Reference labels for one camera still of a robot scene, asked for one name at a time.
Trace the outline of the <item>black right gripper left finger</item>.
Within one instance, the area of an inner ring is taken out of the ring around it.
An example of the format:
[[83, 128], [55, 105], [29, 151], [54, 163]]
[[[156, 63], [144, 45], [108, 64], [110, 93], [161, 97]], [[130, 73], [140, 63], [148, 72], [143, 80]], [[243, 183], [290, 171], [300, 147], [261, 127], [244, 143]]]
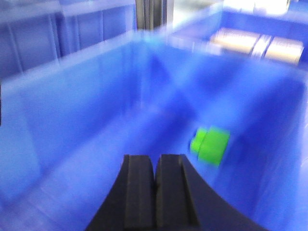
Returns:
[[125, 155], [118, 176], [87, 231], [154, 228], [154, 174], [147, 155]]

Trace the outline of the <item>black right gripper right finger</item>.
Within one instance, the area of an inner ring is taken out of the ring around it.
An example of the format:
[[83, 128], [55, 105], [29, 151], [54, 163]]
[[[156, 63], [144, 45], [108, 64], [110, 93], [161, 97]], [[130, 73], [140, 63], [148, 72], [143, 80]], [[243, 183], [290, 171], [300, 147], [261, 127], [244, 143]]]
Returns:
[[264, 230], [222, 199], [184, 155], [161, 155], [155, 178], [159, 231]]

